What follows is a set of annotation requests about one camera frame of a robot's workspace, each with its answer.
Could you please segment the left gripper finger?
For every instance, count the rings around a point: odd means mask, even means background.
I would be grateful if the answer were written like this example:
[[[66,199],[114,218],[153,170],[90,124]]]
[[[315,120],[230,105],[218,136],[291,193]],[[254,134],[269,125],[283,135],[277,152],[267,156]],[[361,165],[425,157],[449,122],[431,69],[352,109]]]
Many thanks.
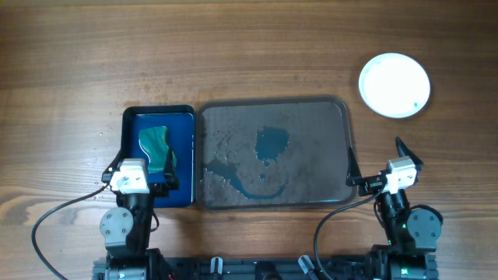
[[[103,171],[101,176],[102,183],[110,183],[112,175],[115,170],[118,169],[120,162],[123,160],[123,152],[120,149],[117,155],[114,157],[112,162],[108,165],[108,167]]]
[[[163,168],[163,176],[166,185],[178,185],[179,180],[176,174],[174,156],[172,149],[168,149],[167,159]]]

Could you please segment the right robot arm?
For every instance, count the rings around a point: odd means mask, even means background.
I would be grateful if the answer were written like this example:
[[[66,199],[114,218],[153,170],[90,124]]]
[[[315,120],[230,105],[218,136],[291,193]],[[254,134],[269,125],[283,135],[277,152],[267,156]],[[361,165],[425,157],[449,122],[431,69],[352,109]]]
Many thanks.
[[[374,197],[374,214],[388,243],[374,245],[365,256],[365,279],[438,279],[435,252],[444,218],[428,205],[410,205],[405,190],[415,186],[423,161],[400,139],[395,139],[398,157],[384,170],[364,177],[354,151],[348,151],[346,184],[360,197]]]

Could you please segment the white plate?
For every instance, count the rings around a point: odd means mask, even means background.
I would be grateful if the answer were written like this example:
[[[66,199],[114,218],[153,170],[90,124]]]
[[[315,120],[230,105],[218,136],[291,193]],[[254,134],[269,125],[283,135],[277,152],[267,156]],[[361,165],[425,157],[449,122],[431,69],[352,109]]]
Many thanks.
[[[405,54],[384,53],[362,68],[358,90],[363,102],[375,113],[389,118],[407,118],[429,102],[430,78],[418,61]]]

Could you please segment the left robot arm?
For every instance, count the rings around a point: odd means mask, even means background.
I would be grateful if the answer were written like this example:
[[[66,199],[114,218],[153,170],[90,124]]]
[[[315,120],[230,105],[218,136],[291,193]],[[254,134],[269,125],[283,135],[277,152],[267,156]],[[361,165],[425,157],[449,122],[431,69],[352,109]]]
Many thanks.
[[[154,200],[179,188],[174,157],[167,152],[163,183],[147,181],[144,159],[115,159],[104,171],[102,181],[116,194],[117,206],[100,220],[107,256],[93,264],[93,279],[174,279],[172,267],[158,249],[149,248],[156,219]]]

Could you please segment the green yellow sponge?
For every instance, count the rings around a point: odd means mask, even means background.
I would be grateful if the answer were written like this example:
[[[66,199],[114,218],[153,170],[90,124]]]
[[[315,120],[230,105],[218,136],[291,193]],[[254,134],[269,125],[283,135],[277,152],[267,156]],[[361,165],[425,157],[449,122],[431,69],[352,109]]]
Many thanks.
[[[145,128],[139,131],[139,145],[149,160],[149,173],[162,173],[167,163],[168,152],[171,152],[174,166],[177,166],[177,157],[167,143],[166,126]]]

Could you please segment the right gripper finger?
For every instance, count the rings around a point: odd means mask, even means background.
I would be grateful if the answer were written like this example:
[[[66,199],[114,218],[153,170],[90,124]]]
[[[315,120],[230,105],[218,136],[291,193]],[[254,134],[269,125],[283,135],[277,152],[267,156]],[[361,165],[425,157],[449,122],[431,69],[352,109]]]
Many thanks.
[[[395,138],[396,149],[400,157],[408,156],[415,164],[416,170],[421,171],[423,167],[423,161],[413,152],[408,146],[401,140],[400,137]]]
[[[359,183],[362,180],[362,174],[359,165],[356,161],[355,153],[352,147],[348,150],[348,168],[347,168],[347,183]]]

